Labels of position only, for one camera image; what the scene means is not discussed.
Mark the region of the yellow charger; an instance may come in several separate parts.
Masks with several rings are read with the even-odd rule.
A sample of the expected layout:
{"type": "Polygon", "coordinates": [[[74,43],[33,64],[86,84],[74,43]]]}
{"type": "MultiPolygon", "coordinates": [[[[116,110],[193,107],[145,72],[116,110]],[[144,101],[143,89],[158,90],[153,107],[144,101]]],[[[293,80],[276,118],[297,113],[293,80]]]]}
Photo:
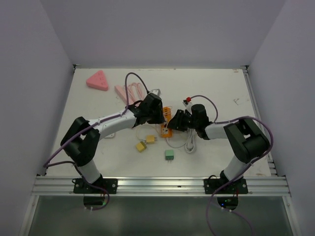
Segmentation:
{"type": "Polygon", "coordinates": [[[158,140],[158,138],[161,137],[161,133],[159,132],[156,125],[143,124],[143,125],[136,127],[135,136],[139,141],[144,142],[147,145],[147,144],[154,144],[158,140]],[[156,132],[156,134],[146,134],[145,137],[141,137],[140,136],[140,130],[143,128],[150,128],[150,129],[154,130],[156,132]]]}

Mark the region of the white adapter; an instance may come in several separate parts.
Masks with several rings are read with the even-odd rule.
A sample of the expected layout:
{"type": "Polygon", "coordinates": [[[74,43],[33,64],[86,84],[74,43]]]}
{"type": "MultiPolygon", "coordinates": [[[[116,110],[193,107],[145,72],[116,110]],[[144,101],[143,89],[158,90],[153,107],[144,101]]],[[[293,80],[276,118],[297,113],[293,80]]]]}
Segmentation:
{"type": "Polygon", "coordinates": [[[116,135],[116,133],[112,133],[112,134],[110,134],[110,135],[105,136],[104,138],[105,138],[105,139],[112,139],[112,138],[115,137],[115,135],[116,135]]]}

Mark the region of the orange power strip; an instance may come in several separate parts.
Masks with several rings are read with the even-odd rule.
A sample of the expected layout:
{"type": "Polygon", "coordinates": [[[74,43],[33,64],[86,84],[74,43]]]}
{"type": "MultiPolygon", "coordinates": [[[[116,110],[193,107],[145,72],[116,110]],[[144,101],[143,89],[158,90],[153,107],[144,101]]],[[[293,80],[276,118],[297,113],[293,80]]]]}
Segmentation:
{"type": "Polygon", "coordinates": [[[172,129],[168,128],[168,123],[172,119],[172,114],[171,114],[172,107],[171,106],[166,106],[163,107],[163,116],[164,116],[164,123],[160,125],[160,135],[162,138],[172,138],[173,137],[173,131],[172,129]]]}

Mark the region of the pink power strip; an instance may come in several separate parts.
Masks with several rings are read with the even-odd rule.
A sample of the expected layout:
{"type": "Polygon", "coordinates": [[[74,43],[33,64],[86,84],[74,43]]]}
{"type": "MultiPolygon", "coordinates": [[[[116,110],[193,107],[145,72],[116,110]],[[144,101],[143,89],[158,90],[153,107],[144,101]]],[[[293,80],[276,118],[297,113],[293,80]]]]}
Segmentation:
{"type": "Polygon", "coordinates": [[[127,90],[125,86],[116,85],[114,91],[125,104],[127,104],[127,97],[128,103],[133,104],[138,100],[143,100],[146,96],[144,86],[141,83],[131,83],[127,85],[127,90]]]}

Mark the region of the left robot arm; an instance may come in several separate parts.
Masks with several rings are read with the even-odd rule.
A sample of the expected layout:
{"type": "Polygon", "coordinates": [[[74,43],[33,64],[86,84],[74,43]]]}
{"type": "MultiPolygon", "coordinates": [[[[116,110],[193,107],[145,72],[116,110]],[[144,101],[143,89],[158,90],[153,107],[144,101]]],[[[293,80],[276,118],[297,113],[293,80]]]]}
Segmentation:
{"type": "Polygon", "coordinates": [[[74,161],[91,193],[101,190],[101,173],[93,158],[98,143],[118,131],[139,125],[164,123],[162,99],[150,92],[144,100],[128,105],[125,110],[111,116],[86,120],[78,117],[61,141],[61,148],[74,161]]]}

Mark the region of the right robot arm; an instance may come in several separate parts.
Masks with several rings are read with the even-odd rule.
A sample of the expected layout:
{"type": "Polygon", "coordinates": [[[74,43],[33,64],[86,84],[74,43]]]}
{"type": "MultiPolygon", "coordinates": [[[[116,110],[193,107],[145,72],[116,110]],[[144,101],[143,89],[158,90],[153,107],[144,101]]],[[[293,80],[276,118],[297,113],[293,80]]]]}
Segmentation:
{"type": "Polygon", "coordinates": [[[267,137],[257,126],[258,119],[245,116],[231,121],[211,122],[202,104],[178,110],[167,127],[177,131],[195,131],[204,140],[227,139],[233,150],[228,166],[221,171],[217,186],[225,193],[232,192],[244,172],[271,150],[273,136],[267,137]]]}

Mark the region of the green plug cube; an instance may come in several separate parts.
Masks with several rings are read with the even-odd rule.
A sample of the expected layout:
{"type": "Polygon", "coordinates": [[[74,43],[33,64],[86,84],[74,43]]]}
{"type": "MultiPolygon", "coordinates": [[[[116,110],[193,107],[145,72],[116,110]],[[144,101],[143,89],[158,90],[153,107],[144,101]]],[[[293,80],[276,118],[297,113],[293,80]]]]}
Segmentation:
{"type": "Polygon", "coordinates": [[[174,150],[168,149],[164,153],[166,161],[173,161],[174,160],[174,150]]]}

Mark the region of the pink triangular socket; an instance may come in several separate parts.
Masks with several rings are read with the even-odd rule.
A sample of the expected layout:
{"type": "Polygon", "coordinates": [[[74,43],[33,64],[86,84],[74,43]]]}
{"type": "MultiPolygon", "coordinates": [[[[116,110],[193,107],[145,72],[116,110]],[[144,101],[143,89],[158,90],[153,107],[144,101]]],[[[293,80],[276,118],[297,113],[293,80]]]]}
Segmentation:
{"type": "Polygon", "coordinates": [[[97,71],[86,80],[86,85],[101,91],[108,91],[109,85],[106,76],[102,70],[97,71]]]}

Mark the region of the yellow plug cube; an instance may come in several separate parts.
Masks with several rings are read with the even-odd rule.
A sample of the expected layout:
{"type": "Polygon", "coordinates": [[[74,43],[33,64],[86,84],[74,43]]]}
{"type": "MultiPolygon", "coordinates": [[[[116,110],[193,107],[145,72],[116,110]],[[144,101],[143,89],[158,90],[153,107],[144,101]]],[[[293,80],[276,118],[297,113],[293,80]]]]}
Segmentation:
{"type": "Polygon", "coordinates": [[[147,145],[145,142],[140,141],[135,145],[135,148],[137,149],[138,152],[143,152],[144,150],[147,149],[147,145]]]}

